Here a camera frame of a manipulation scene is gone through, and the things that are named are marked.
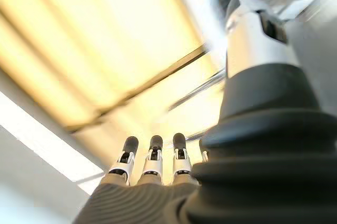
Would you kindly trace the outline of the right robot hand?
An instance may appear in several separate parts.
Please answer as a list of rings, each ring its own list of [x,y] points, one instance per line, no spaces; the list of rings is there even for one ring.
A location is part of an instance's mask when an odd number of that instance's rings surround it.
[[[284,26],[263,0],[231,0],[224,98],[200,140],[204,160],[191,165],[176,134],[164,186],[154,136],[128,186],[130,137],[75,223],[336,223],[336,117],[321,109]]]

